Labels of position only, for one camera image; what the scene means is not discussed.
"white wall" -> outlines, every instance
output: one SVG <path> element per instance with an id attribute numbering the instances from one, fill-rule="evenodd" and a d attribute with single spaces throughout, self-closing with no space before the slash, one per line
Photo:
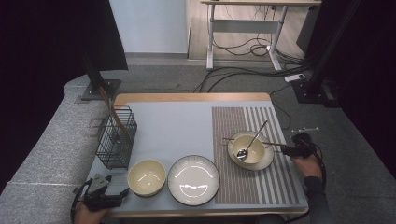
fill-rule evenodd
<path id="1" fill-rule="evenodd" d="M 185 0 L 110 0 L 125 52 L 187 53 Z"/>

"utensil holder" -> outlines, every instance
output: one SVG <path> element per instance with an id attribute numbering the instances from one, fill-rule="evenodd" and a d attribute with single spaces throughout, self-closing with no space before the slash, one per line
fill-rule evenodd
<path id="1" fill-rule="evenodd" d="M 137 123 L 129 106 L 117 106 L 115 111 L 126 132 L 123 132 L 115 118 L 109 115 L 99 132 L 99 147 L 96 150 L 96 156 L 109 170 L 114 168 L 128 170 Z"/>

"power strip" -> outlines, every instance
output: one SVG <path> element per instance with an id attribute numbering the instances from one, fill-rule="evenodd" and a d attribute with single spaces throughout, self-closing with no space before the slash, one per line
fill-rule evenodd
<path id="1" fill-rule="evenodd" d="M 292 76 L 285 77 L 285 81 L 286 82 L 291 82 L 291 81 L 294 81 L 294 80 L 300 80 L 300 79 L 304 79 L 304 78 L 305 78 L 305 76 L 303 74 L 297 74 L 297 75 L 292 75 Z"/>

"beige bowl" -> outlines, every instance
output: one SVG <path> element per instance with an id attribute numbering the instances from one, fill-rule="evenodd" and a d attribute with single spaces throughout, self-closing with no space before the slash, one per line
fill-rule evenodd
<path id="1" fill-rule="evenodd" d="M 251 144 L 247 151 L 247 158 L 241 161 L 237 158 L 239 149 L 247 148 L 254 136 L 249 134 L 240 135 L 233 141 L 233 156 L 237 159 L 238 163 L 241 164 L 256 164 L 264 158 L 265 155 L 265 145 L 260 140 L 260 137 L 256 138 Z"/>
<path id="2" fill-rule="evenodd" d="M 163 188 L 166 172 L 155 160 L 140 161 L 128 173 L 129 188 L 138 196 L 154 196 Z"/>

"metal spoon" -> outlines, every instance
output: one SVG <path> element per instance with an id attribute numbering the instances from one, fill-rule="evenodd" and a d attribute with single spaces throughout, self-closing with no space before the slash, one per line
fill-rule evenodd
<path id="1" fill-rule="evenodd" d="M 264 129 L 265 124 L 267 124 L 266 120 L 264 122 L 264 124 L 260 127 L 259 131 L 256 133 L 256 135 L 254 136 L 253 140 L 251 140 L 250 144 L 247 146 L 247 148 L 241 148 L 238 150 L 238 153 L 236 154 L 236 157 L 241 160 L 244 161 L 247 157 L 248 157 L 248 149 L 250 148 L 251 144 L 254 142 L 254 140 L 256 140 L 256 138 L 259 136 L 260 132 L 262 131 L 262 129 Z"/>

